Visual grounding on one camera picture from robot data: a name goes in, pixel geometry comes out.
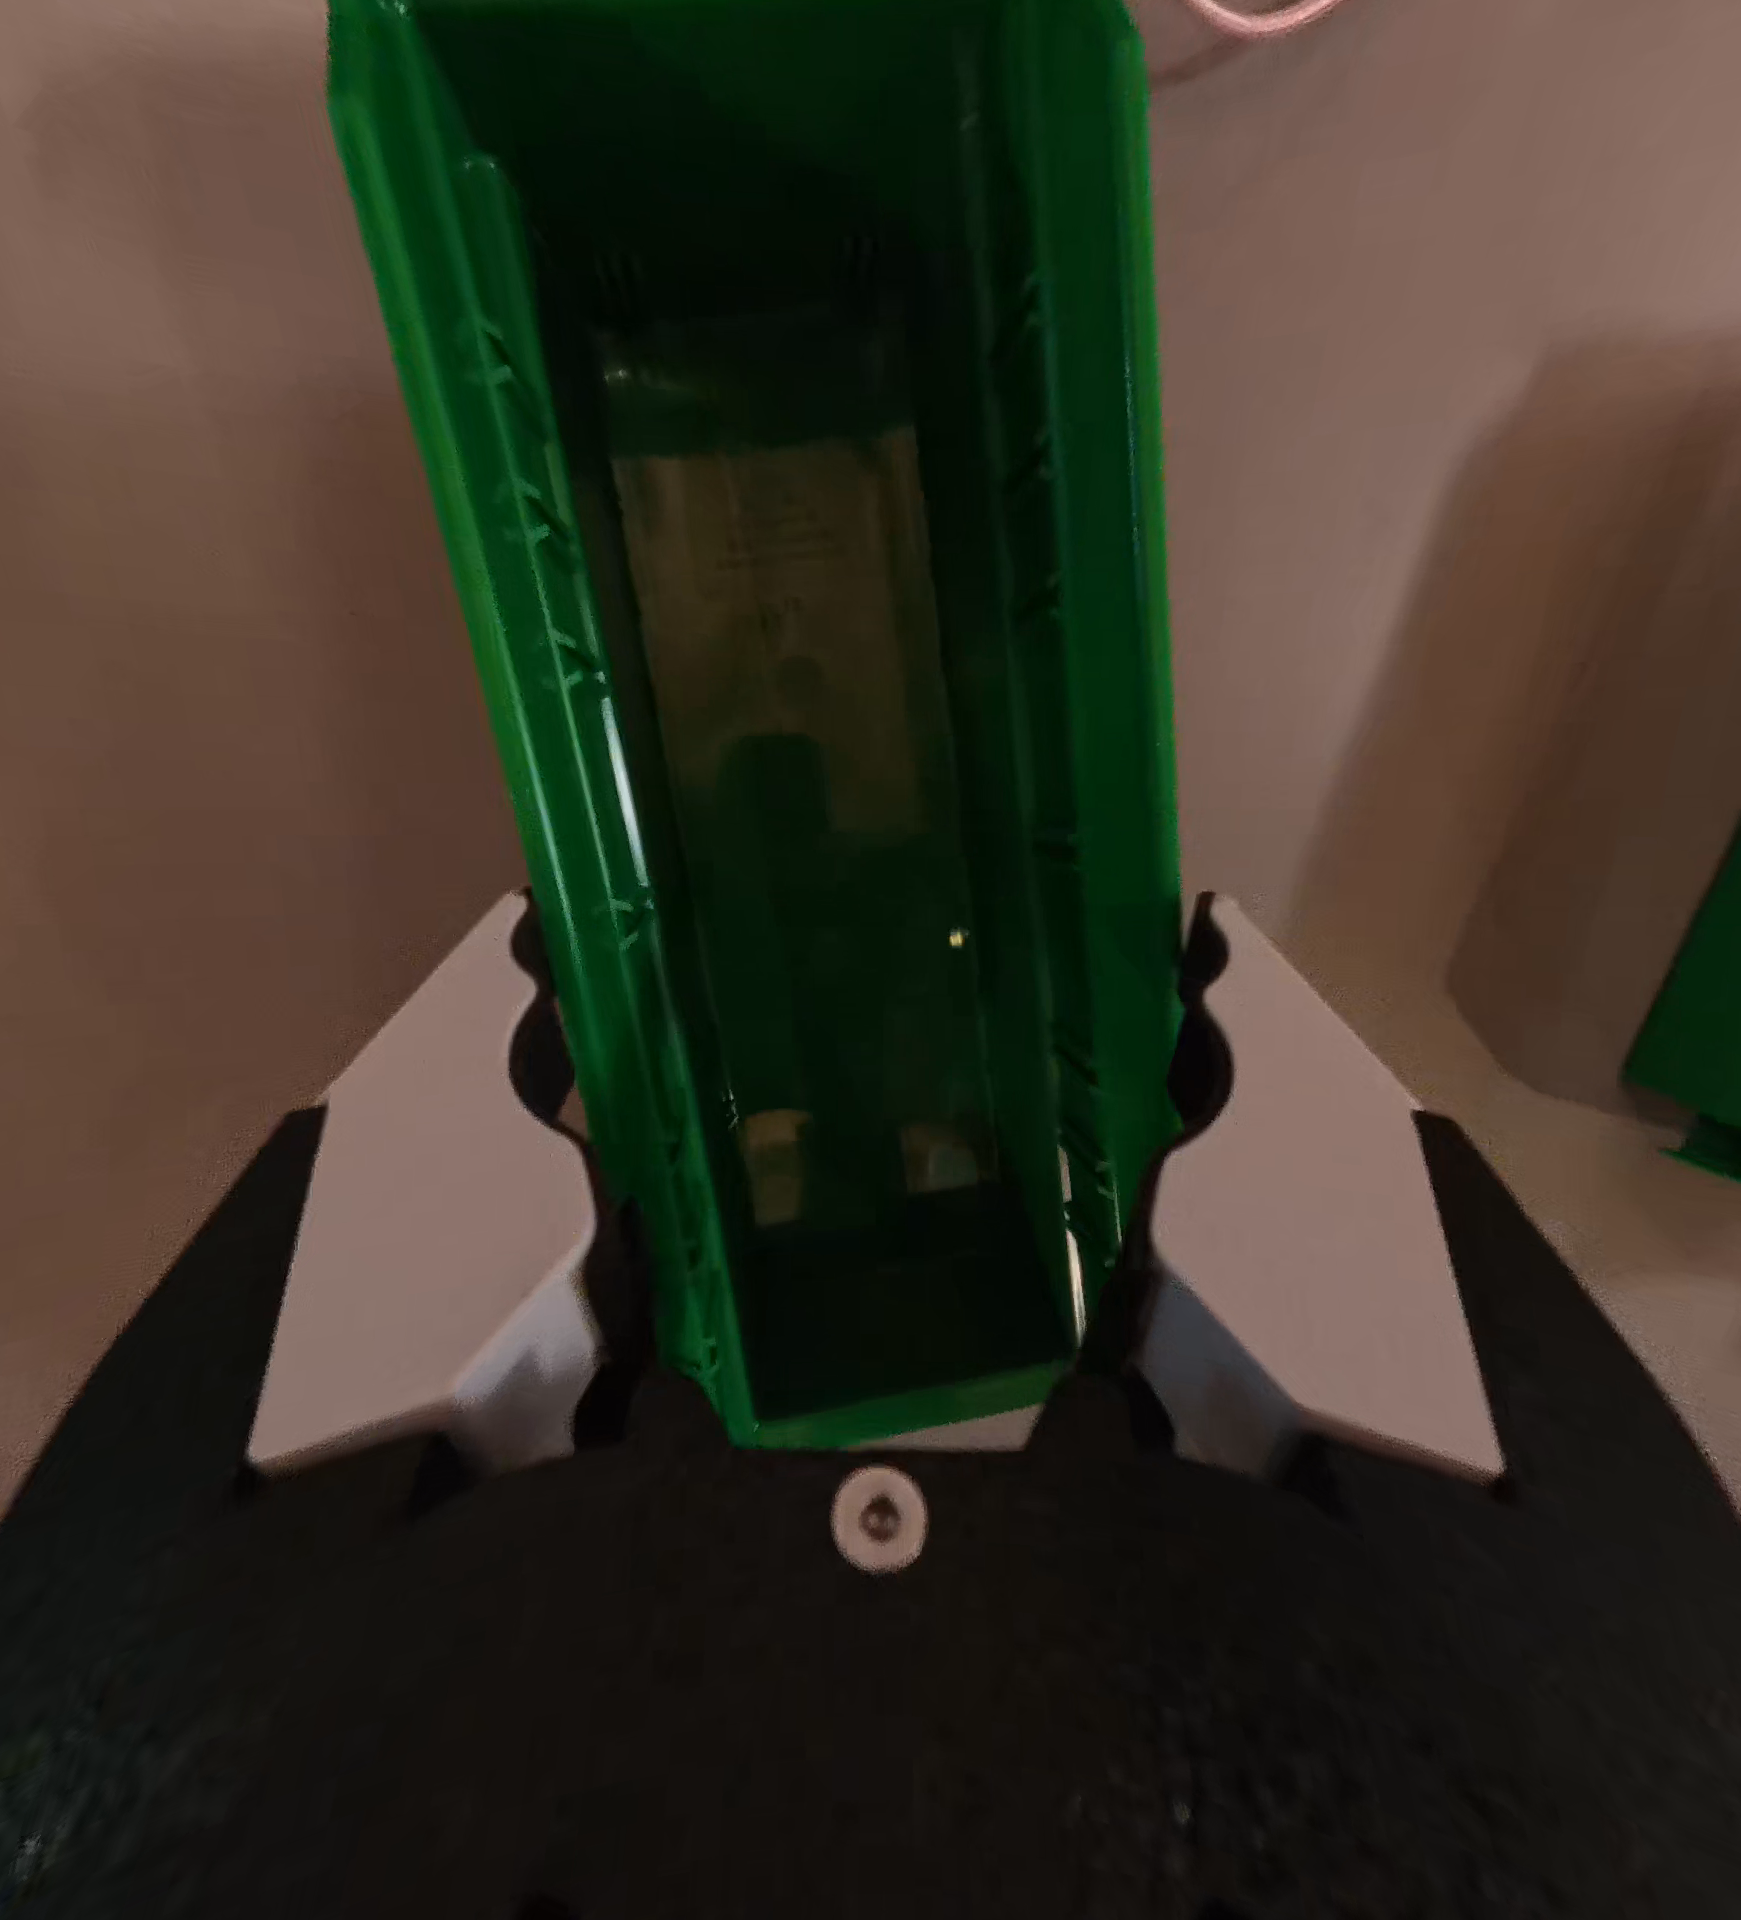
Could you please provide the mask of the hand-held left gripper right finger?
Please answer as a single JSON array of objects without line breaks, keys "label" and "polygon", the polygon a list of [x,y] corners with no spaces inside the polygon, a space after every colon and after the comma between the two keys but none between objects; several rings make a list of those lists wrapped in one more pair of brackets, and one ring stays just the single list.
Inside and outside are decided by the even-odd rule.
[{"label": "hand-held left gripper right finger", "polygon": [[1269,1481],[1336,1443],[1501,1483],[1422,1108],[1225,895],[1197,900],[1176,990],[1182,1135],[1137,1220],[1121,1341],[1170,1453]]}]

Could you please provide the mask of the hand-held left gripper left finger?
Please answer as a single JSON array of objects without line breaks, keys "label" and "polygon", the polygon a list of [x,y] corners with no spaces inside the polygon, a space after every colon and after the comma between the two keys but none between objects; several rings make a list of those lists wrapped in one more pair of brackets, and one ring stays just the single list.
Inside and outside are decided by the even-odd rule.
[{"label": "hand-held left gripper left finger", "polygon": [[246,1463],[267,1479],[407,1439],[480,1474],[580,1450],[613,1359],[584,1144],[518,1088],[554,1016],[532,905],[502,895],[323,1099]]}]

